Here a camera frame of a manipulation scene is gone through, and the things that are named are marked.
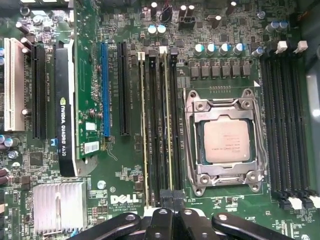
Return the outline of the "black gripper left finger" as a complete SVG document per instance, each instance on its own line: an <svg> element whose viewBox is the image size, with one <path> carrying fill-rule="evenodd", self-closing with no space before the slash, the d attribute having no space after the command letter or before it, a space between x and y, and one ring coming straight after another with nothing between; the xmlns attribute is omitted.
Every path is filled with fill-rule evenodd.
<svg viewBox="0 0 320 240"><path fill-rule="evenodd" d="M102 224L99 240L171 240L174 225L174 191L160 191L160 207L143 217L123 213Z"/></svg>

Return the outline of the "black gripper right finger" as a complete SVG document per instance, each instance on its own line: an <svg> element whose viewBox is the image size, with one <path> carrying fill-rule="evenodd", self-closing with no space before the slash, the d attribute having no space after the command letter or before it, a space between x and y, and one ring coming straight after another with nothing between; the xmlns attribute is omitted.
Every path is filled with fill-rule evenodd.
<svg viewBox="0 0 320 240"><path fill-rule="evenodd" d="M195 209L185 207L183 191L173 191L173 209L179 240L283 240L284 235L241 217L222 212L208 220Z"/></svg>

